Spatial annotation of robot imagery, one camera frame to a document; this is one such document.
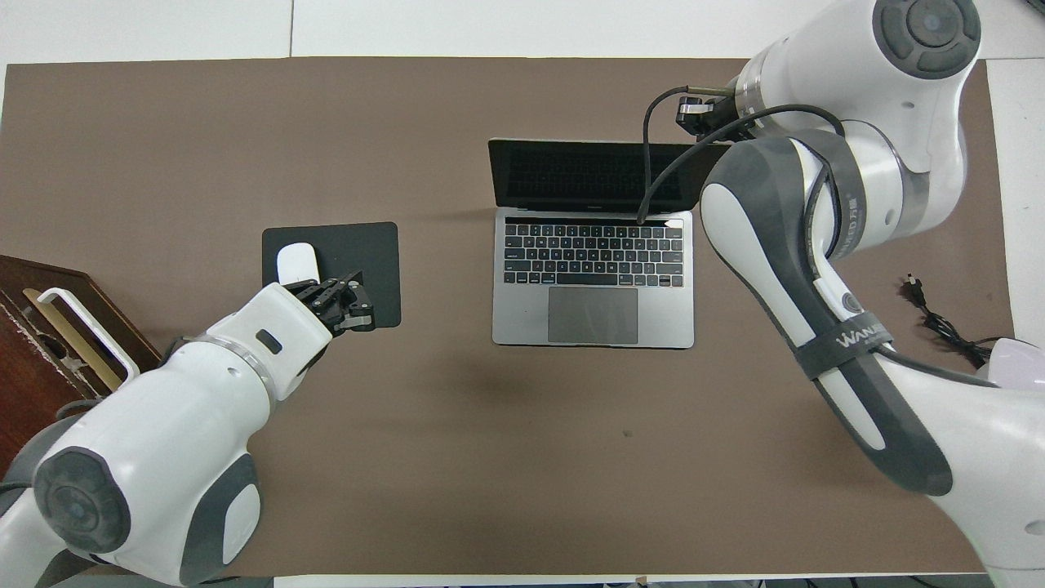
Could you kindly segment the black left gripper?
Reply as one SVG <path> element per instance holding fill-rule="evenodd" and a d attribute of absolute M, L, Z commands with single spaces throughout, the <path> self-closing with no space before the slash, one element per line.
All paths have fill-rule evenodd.
<path fill-rule="evenodd" d="M 376 330 L 373 306 L 365 304 L 362 271 L 352 271 L 323 282 L 306 279 L 288 283 L 284 284 L 284 289 L 314 313 L 332 337 L 339 337 L 341 332 Z"/>

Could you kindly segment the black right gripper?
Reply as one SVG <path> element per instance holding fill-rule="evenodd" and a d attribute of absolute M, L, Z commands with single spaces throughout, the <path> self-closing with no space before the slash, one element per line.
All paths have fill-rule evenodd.
<path fill-rule="evenodd" d="M 695 126 L 695 136 L 703 138 L 739 119 L 736 98 L 717 96 L 702 100 L 699 96 L 682 96 L 676 110 L 679 126 Z"/>

